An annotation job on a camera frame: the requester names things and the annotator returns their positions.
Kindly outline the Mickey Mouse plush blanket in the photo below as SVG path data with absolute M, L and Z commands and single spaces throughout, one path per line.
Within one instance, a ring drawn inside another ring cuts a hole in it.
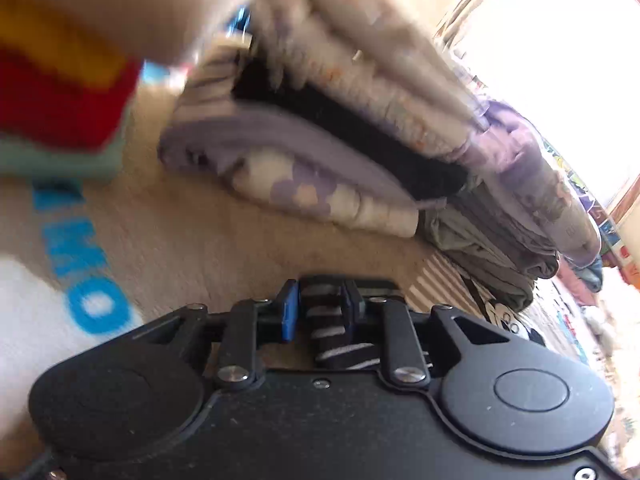
M 422 240 L 344 229 L 266 208 L 202 174 L 174 174 L 156 156 L 174 94 L 141 86 L 131 107 L 124 168 L 111 182 L 87 182 L 78 203 L 40 210 L 23 179 L 1 182 L 1 469 L 14 474 L 42 450 L 27 414 L 37 377 L 104 341 L 73 320 L 66 292 L 77 276 L 56 276 L 43 231 L 63 220 L 90 226 L 104 253 L 99 274 L 126 296 L 141 325 L 185 304 L 224 311 L 275 294 L 305 273 L 382 276 L 408 303 L 448 302 L 475 312 L 459 273 Z

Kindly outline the pink floral pillow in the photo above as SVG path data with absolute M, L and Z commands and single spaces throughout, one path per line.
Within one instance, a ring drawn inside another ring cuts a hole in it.
M 555 277 L 573 296 L 578 306 L 587 307 L 599 304 L 598 293 L 603 286 L 603 266 L 600 257 L 589 266 L 579 269 L 567 258 L 561 256 Z

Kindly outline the left folded clothes stack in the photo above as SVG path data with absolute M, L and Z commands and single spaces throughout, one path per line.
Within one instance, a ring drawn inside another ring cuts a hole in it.
M 394 0 L 254 0 L 250 33 L 192 70 L 158 141 L 165 167 L 410 237 L 491 166 L 482 109 Z

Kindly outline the red folded clothes pile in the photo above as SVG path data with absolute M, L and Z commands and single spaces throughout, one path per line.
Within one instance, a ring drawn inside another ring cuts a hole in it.
M 1 173 L 111 180 L 142 64 L 42 0 L 1 0 Z

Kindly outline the navy white striped garment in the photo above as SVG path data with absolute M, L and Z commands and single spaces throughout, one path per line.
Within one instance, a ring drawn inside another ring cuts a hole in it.
M 355 281 L 366 312 L 352 336 L 342 320 L 341 284 Z M 343 274 L 306 275 L 298 281 L 299 317 L 308 333 L 314 365 L 324 370 L 376 370 L 383 361 L 385 330 L 381 308 L 388 302 L 407 307 L 399 286 L 386 278 Z

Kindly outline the colourful alphabet headboard mat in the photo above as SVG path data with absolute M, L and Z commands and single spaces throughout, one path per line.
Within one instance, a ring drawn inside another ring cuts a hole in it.
M 572 264 L 573 272 L 580 278 L 593 292 L 600 292 L 603 286 L 603 268 L 614 268 L 620 272 L 620 276 L 628 285 L 639 288 L 639 265 L 634 260 L 628 247 L 623 242 L 618 232 L 613 218 L 605 211 L 593 194 L 588 190 L 578 174 L 567 165 L 561 154 L 547 141 L 542 140 L 544 148 L 553 157 L 564 174 L 568 177 L 568 182 L 574 188 L 582 208 L 587 211 L 591 219 L 596 224 L 601 241 L 599 255 L 589 266 L 579 269 Z

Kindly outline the grey purple folded clothes stack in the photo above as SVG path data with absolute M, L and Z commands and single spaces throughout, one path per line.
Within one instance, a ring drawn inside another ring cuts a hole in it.
M 499 302 L 515 311 L 533 301 L 536 281 L 553 278 L 560 259 L 584 268 L 601 237 L 570 181 L 526 117 L 487 100 L 488 128 L 461 161 L 463 190 L 421 214 L 420 235 Z

